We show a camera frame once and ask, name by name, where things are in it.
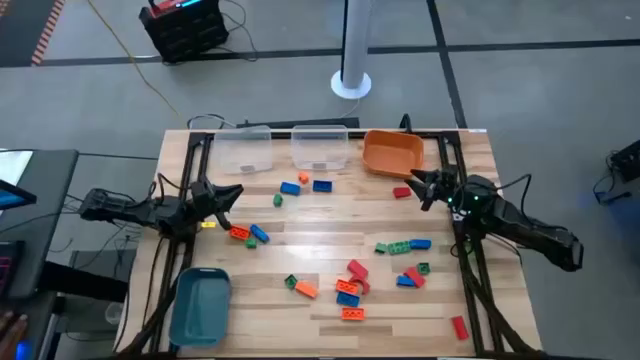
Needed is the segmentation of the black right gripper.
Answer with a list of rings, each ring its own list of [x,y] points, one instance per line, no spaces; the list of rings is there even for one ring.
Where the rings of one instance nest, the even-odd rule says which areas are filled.
[[[433,192],[425,183],[434,181],[434,195],[437,200],[451,203],[455,199],[459,186],[457,167],[443,167],[437,171],[437,175],[435,171],[422,169],[412,169],[411,174],[420,181],[406,180],[405,183],[420,200],[422,211],[429,211],[434,201]]]

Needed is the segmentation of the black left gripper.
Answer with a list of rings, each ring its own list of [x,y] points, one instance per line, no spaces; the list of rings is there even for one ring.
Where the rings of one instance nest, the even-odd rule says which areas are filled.
[[[223,212],[219,212],[219,209],[231,209],[243,191],[244,187],[241,184],[215,186],[206,178],[199,179],[191,185],[193,208],[197,218],[204,220],[215,216],[224,230],[230,230],[231,222]]]

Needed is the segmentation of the orange plastic bin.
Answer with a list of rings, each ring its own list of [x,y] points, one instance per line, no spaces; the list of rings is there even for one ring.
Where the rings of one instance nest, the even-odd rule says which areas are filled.
[[[424,161],[423,140],[412,134],[370,130],[364,137],[365,169],[373,174],[408,179]]]

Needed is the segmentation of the clear plastic container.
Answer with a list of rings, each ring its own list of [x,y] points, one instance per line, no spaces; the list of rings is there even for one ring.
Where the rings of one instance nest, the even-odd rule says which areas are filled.
[[[271,129],[266,125],[227,129],[213,140],[214,163],[225,174],[249,174],[271,170]]]
[[[301,170],[339,170],[347,163],[344,125],[297,125],[291,130],[291,155]]]

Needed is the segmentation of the teal plastic bin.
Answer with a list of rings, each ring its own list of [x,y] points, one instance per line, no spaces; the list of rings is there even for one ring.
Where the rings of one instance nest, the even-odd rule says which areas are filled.
[[[226,336],[229,275],[220,268],[189,268],[178,277],[169,339],[181,347],[214,347]]]

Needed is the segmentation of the black power strip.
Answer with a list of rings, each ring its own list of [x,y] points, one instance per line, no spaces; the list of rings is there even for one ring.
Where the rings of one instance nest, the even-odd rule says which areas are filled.
[[[243,123],[238,124],[237,128],[267,126],[271,129],[292,129],[295,126],[325,126],[325,125],[327,126],[342,125],[349,129],[357,129],[360,127],[360,121],[358,117],[289,120],[289,121],[262,122],[262,123],[251,123],[248,120],[245,120]]]

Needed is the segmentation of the white tower fan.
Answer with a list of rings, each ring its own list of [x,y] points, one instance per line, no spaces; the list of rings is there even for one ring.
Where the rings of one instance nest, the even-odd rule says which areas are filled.
[[[348,100],[364,98],[372,87],[366,73],[370,20],[374,0],[345,0],[340,69],[331,78],[331,89]]]

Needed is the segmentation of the black crate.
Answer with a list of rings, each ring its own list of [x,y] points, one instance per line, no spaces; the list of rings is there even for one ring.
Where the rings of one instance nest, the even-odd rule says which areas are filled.
[[[179,63],[192,60],[227,41],[227,30],[219,0],[201,0],[172,13],[154,17],[149,4],[138,18],[162,60]]]

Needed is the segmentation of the dark grey desk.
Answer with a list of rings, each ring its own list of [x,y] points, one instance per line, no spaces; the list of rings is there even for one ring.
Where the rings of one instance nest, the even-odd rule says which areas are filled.
[[[38,287],[77,160],[75,150],[33,153],[18,186],[34,194],[36,202],[0,214],[0,242],[23,244],[15,275],[6,291],[10,299],[27,298]]]

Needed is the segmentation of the black floor device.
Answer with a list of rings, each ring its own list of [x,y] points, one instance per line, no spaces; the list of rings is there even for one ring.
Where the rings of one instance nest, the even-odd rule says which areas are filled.
[[[640,140],[611,156],[611,165],[624,183],[640,178]]]

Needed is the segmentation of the red device blue light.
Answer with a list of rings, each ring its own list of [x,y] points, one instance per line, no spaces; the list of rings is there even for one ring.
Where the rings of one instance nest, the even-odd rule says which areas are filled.
[[[148,4],[152,15],[159,17],[199,3],[200,1],[201,0],[148,0]]]

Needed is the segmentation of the computer monitor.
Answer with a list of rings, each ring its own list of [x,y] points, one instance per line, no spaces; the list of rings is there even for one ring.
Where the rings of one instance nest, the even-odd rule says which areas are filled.
[[[0,211],[35,204],[37,196],[0,180]]]

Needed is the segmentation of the backlit keyboard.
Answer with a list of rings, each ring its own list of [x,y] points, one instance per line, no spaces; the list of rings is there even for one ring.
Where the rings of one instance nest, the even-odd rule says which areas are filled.
[[[0,242],[0,298],[7,296],[22,258],[25,242]]]

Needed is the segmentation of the person's hand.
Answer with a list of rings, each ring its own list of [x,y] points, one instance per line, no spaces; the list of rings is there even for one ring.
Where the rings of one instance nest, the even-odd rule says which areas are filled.
[[[28,327],[28,315],[12,311],[0,315],[0,360],[11,360]]]

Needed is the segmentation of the dark mat striped edge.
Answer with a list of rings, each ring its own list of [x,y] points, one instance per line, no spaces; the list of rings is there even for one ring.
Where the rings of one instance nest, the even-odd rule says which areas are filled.
[[[67,0],[0,0],[0,68],[39,66]]]

